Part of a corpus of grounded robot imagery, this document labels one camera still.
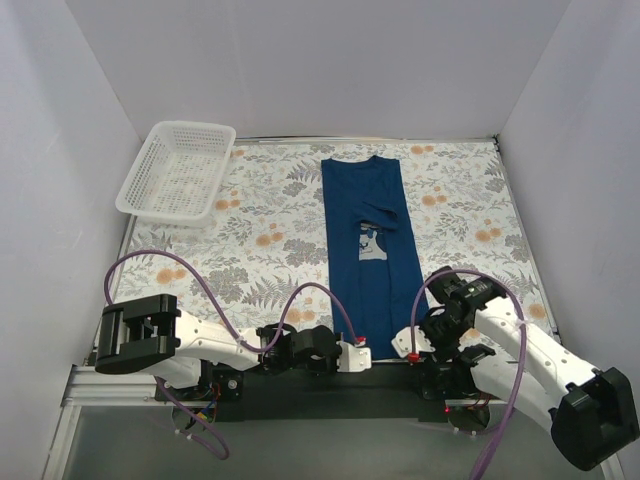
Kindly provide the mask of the blue printed t-shirt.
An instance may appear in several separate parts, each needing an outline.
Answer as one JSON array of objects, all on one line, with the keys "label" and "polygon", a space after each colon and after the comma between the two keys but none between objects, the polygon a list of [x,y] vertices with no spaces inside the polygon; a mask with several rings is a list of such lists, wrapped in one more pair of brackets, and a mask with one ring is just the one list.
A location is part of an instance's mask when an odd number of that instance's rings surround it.
[{"label": "blue printed t-shirt", "polygon": [[373,358],[395,358],[391,341],[423,284],[400,163],[326,159],[321,172],[329,287]]}]

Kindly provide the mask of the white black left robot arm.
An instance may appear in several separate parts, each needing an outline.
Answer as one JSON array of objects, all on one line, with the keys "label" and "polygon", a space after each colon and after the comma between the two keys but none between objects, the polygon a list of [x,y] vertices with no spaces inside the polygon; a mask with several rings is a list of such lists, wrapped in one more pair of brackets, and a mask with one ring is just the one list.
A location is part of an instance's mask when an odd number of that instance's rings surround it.
[{"label": "white black left robot arm", "polygon": [[148,373],[200,400],[213,386],[207,364],[266,374],[296,367],[333,372],[346,350],[324,326],[301,331],[287,327],[280,335],[274,327],[249,328],[236,340],[226,327],[181,312],[175,296],[160,294],[103,310],[95,370]]}]

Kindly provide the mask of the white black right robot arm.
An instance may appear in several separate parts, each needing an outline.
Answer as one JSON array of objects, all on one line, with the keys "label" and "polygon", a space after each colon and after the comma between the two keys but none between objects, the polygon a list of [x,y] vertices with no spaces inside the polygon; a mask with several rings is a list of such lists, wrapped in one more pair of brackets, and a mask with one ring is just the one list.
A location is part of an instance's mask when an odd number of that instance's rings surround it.
[{"label": "white black right robot arm", "polygon": [[497,279],[443,267],[421,286],[437,304],[409,327],[408,359],[432,395],[481,392],[548,430],[574,467],[589,471],[639,438],[629,379],[601,370],[524,319]]}]

